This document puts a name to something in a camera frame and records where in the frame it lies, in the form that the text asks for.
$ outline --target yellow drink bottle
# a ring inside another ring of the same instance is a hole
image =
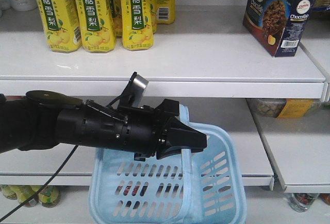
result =
[[[157,0],[150,0],[150,13],[153,33],[155,33],[157,31]]]
[[[82,45],[91,53],[107,53],[116,45],[109,3],[110,0],[76,0]]]
[[[37,192],[41,188],[41,185],[30,185],[30,186],[34,192]],[[45,189],[43,189],[38,194],[39,202],[41,202],[41,205],[46,208],[55,207],[60,200],[60,196],[61,194],[58,187],[53,185],[46,186]]]
[[[157,23],[171,24],[175,20],[175,0],[157,0]]]
[[[7,184],[0,184],[0,189],[2,190],[2,194],[4,195],[5,198],[8,198],[10,200],[16,200],[17,195],[15,192],[13,192],[9,185]]]
[[[51,50],[70,53],[81,47],[74,0],[37,0],[37,3]]]
[[[31,189],[29,185],[10,185],[10,189],[16,193],[19,203],[24,202],[26,199],[31,197],[35,192]],[[28,203],[26,203],[25,207],[33,207],[38,203],[38,197],[34,197]]]
[[[110,0],[110,9],[115,36],[117,38],[121,38],[123,33],[123,22],[120,0]]]
[[[150,0],[121,0],[123,46],[128,50],[145,50],[154,44]]]

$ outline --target box of chocolate cookies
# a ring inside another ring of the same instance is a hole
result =
[[[247,0],[244,26],[274,57],[295,55],[316,0]]]

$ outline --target store shelf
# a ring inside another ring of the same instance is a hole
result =
[[[88,187],[60,187],[61,199],[57,206],[48,209],[38,203],[32,208],[22,207],[3,223],[23,224],[93,224],[88,209]],[[0,192],[0,217],[18,205],[17,200],[6,199]]]
[[[330,111],[303,118],[254,116],[285,192],[330,193]]]
[[[33,208],[21,208],[8,219],[7,224],[93,224],[88,209],[88,187],[62,187],[62,198],[52,209],[40,204]],[[260,187],[245,187],[247,200],[246,224],[291,223],[328,224],[330,207],[317,199],[305,213],[291,209],[287,195],[275,185],[274,191],[264,191]],[[8,200],[0,193],[0,217],[15,206],[16,201]]]
[[[44,184],[74,146],[60,144],[48,150],[12,150],[0,154],[1,184]],[[89,185],[95,148],[78,147],[52,185]]]
[[[244,6],[178,6],[159,25],[154,46],[91,54],[53,53],[37,10],[7,10],[0,18],[0,85],[6,95],[34,89],[68,95],[113,96],[137,71],[146,96],[321,98],[325,77],[299,48],[272,58],[243,27]]]
[[[108,97],[94,98],[105,105]],[[225,129],[236,145],[244,185],[272,187],[273,171],[244,99],[174,98],[188,106],[190,120]],[[146,97],[141,105],[155,107],[163,98]],[[50,150],[12,150],[0,155],[1,184],[43,184],[55,172],[72,145]],[[89,185],[94,166],[94,149],[79,147],[53,185]]]
[[[301,47],[326,77],[325,101],[330,99],[330,14],[314,13],[308,21]]]

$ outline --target blue plastic basket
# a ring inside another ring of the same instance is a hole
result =
[[[90,213],[98,224],[244,223],[246,198],[235,148],[213,125],[180,120],[207,134],[207,148],[162,160],[134,161],[131,152],[97,149],[89,192]]]

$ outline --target black cable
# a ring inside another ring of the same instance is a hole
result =
[[[114,103],[116,103],[118,100],[124,98],[124,97],[127,97],[129,96],[130,94],[121,94],[119,96],[117,96],[116,98],[114,98],[109,104],[107,104],[106,107],[110,108]]]
[[[18,205],[16,208],[11,210],[9,213],[7,213],[5,216],[3,216],[0,219],[0,222],[7,219],[10,215],[12,215],[15,211],[17,211],[19,208],[24,206],[26,203],[30,202],[33,198],[35,198],[43,189],[46,188],[46,186],[58,175],[58,173],[62,170],[62,168],[65,166],[65,164],[68,162],[68,160],[71,158],[73,153],[77,150],[78,145],[74,146],[74,148],[71,150],[69,155],[66,157],[66,159],[63,161],[63,163],[60,165],[60,167],[56,170],[56,172],[48,179],[48,181],[39,189],[37,190],[33,195],[31,195],[28,199],[26,199],[24,202],[22,202],[20,205]]]

